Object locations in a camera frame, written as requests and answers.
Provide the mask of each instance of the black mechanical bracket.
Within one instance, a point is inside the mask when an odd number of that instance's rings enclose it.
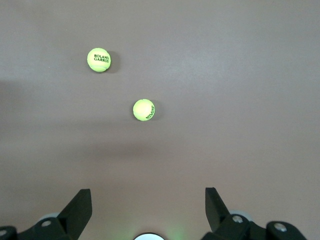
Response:
[[[90,189],[81,189],[57,217],[42,219],[21,233],[14,226],[1,226],[0,240],[77,240],[91,215]]]
[[[205,213],[212,232],[202,240],[307,240],[293,225],[271,221],[262,228],[239,214],[230,214],[217,190],[205,189]]]

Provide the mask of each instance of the tennis ball with roland garros text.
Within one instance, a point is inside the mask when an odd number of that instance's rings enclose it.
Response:
[[[148,121],[155,114],[155,105],[148,99],[140,99],[133,106],[133,115],[140,121]]]
[[[87,62],[93,71],[101,73],[110,67],[111,58],[106,50],[98,47],[88,53]]]

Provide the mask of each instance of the bolt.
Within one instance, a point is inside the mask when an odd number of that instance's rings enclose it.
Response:
[[[232,219],[233,219],[233,221],[234,221],[235,223],[238,223],[238,224],[241,224],[241,223],[244,222],[244,220],[242,219],[242,217],[240,217],[240,216],[238,216],[238,215],[233,216]]]
[[[275,223],[274,227],[275,227],[275,229],[277,229],[280,232],[286,232],[287,231],[286,226],[283,225],[282,223],[279,223],[279,222]]]
[[[41,224],[41,227],[47,227],[51,224],[51,221],[48,220],[48,221],[44,221],[42,224]]]
[[[7,234],[7,230],[1,230],[1,231],[0,231],[0,237],[1,237],[1,236],[4,236],[4,235],[6,235],[6,234]]]

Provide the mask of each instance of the gray surface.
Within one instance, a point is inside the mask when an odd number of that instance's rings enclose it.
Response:
[[[0,226],[90,188],[81,240],[199,240],[216,187],[258,225],[319,239],[319,25],[318,0],[2,1]]]

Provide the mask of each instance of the ball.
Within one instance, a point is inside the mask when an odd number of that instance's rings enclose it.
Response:
[[[140,99],[133,106],[133,115],[140,121],[148,121],[155,114],[155,105],[148,99]]]
[[[102,48],[94,48],[88,53],[87,62],[93,71],[104,72],[110,67],[111,58],[109,53]]]

